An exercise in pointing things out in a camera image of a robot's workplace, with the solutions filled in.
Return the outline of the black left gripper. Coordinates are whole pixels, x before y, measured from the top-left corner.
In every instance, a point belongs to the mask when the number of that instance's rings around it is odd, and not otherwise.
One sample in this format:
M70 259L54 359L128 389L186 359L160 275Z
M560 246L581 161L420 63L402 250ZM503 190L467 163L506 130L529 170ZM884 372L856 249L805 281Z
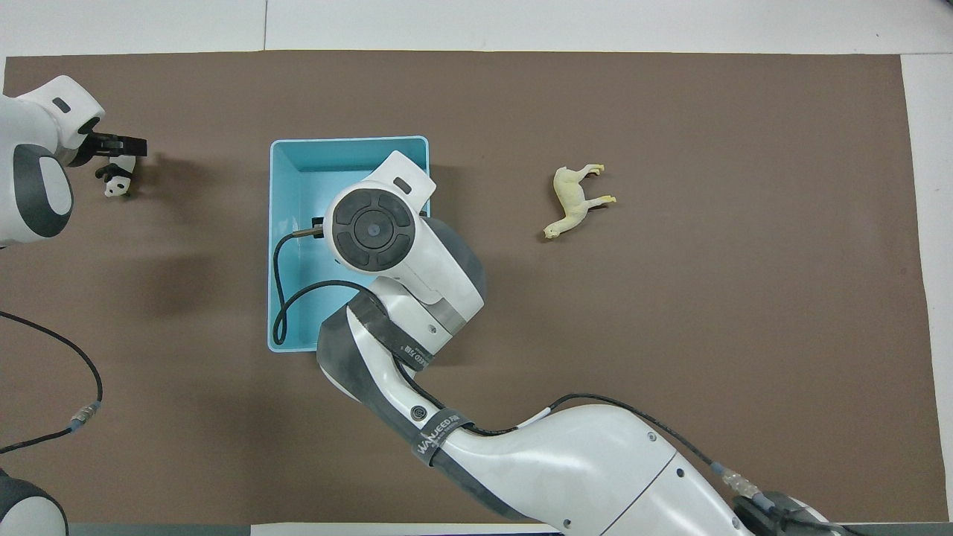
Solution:
M96 133L92 131L80 132L82 143L71 159L71 167L80 167L89 162L93 156L147 156L146 139L132 136L115 135L114 133Z

